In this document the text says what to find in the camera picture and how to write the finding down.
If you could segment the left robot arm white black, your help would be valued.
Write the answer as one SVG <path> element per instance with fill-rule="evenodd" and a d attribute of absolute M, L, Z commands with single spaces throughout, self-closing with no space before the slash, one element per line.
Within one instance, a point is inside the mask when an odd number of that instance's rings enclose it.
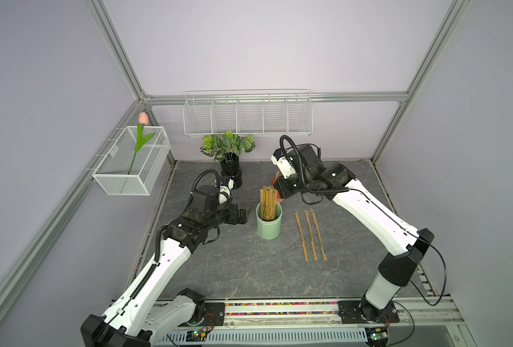
<path fill-rule="evenodd" d="M 155 302 L 176 271 L 208 233 L 222 224 L 246 224 L 249 210 L 232 204 L 216 212 L 199 213 L 190 208 L 158 233 L 153 259 L 134 282 L 100 315 L 90 315 L 80 331 L 86 346 L 152 346 L 176 327 L 201 320 L 204 296 L 190 289 L 157 312 Z"/>

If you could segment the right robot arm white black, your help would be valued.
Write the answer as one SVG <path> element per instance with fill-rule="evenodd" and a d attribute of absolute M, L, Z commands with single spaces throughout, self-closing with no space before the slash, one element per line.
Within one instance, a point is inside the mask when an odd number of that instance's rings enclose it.
<path fill-rule="evenodd" d="M 377 322 L 394 296 L 411 281 L 434 234 L 397 217 L 341 163 L 325 167 L 317 161 L 301 170 L 285 158 L 273 158 L 272 163 L 278 167 L 275 188 L 283 199 L 298 192 L 325 197 L 356 217 L 385 246 L 387 254 L 358 306 L 363 320 Z"/>

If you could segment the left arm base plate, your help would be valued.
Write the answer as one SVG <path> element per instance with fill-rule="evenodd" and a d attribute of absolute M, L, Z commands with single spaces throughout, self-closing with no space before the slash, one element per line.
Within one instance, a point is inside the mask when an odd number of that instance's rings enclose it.
<path fill-rule="evenodd" d="M 195 315 L 191 321 L 182 323 L 180 327 L 197 327 L 197 326 L 223 326 L 226 318 L 226 304 L 224 302 L 206 302 L 203 306 L 202 313 Z"/>

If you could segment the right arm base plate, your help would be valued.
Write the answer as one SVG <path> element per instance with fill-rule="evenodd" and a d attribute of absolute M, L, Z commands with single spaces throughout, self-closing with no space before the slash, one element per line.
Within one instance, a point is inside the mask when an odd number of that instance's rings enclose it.
<path fill-rule="evenodd" d="M 374 305 L 362 300 L 339 301 L 338 315 L 343 324 L 391 324 L 400 322 L 395 303 L 390 301 L 384 309 L 377 309 Z"/>

